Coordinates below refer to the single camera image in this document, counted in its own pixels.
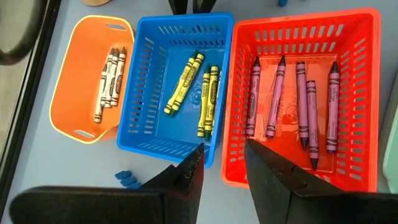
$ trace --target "yellow crayon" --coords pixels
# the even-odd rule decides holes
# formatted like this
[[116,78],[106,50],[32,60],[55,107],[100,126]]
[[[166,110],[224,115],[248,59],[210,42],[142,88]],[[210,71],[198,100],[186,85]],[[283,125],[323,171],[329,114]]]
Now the yellow crayon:
[[[218,87],[217,87],[217,96],[216,96],[216,103],[218,100],[218,92],[220,91],[220,82],[221,82],[221,71],[220,71],[220,80],[218,80]],[[213,135],[213,129],[214,129],[214,120],[216,119],[216,107],[214,107],[214,116],[213,116],[213,124],[211,125],[211,135]]]
[[184,81],[187,79],[188,73],[191,70],[193,62],[195,61],[195,58],[197,57],[197,55],[198,55],[198,51],[196,50],[196,51],[194,51],[193,55],[191,55],[190,58],[188,59],[188,62],[185,65],[185,68],[182,71],[182,74],[180,76],[180,79],[178,80],[178,82],[174,88],[173,94],[170,97],[170,99],[168,100],[166,107],[164,108],[165,114],[170,114],[174,100],[177,97],[177,93],[178,93],[178,91],[180,91],[182,85],[184,84]]
[[210,83],[210,65],[206,66],[205,74],[203,75],[203,83],[201,84],[201,102],[200,102],[200,117],[198,123],[198,137],[205,137],[205,120],[206,120],[206,108],[207,98],[209,95],[209,83]]
[[172,111],[170,112],[170,115],[173,116],[178,109],[180,109],[181,103],[185,98],[185,95],[187,94],[189,90],[189,86],[192,83],[192,80],[195,78],[195,75],[197,74],[200,64],[203,61],[205,56],[201,53],[199,53],[193,62],[192,68],[188,73],[187,79],[184,81],[184,84],[181,86],[181,89],[177,93],[177,97],[174,100],[173,106],[172,106]]
[[217,79],[218,79],[218,66],[215,65],[211,67],[209,97],[207,98],[207,106],[206,106],[205,137],[207,141],[210,139],[211,127],[213,124],[214,107],[216,104],[216,95],[217,95]]

